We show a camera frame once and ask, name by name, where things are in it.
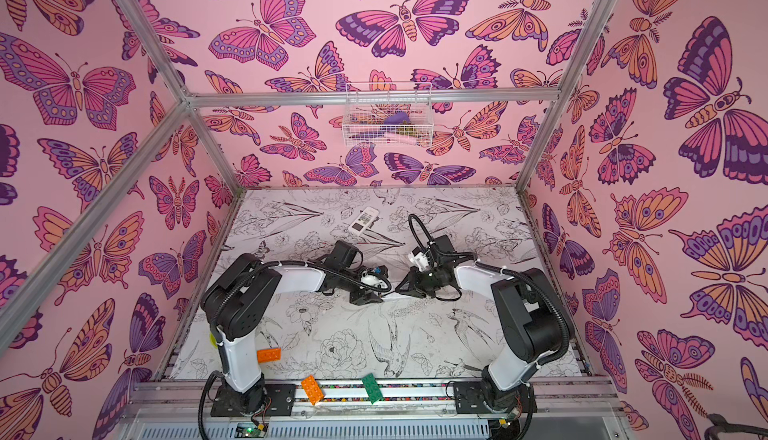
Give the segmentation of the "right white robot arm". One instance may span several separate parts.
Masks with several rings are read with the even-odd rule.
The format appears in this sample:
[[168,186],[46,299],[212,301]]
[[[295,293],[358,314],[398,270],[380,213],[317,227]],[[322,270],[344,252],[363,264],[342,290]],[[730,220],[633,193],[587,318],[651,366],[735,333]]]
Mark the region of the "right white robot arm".
[[415,298],[439,298],[450,287],[490,299],[500,321],[505,346],[483,371],[490,393],[527,386],[545,365],[569,350],[573,327],[557,293],[540,269],[515,271],[457,252],[446,236],[420,244],[407,254],[410,270],[395,292]]

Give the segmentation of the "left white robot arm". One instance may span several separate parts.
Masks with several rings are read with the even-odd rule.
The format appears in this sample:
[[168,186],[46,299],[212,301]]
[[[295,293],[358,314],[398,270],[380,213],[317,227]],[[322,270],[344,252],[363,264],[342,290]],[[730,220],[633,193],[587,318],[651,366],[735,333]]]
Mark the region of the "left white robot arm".
[[352,302],[365,305],[392,291],[384,266],[353,263],[361,252],[343,241],[316,261],[266,261],[244,253],[203,295],[200,308],[217,347],[226,385],[246,394],[263,381],[256,351],[256,329],[277,294],[351,293]]

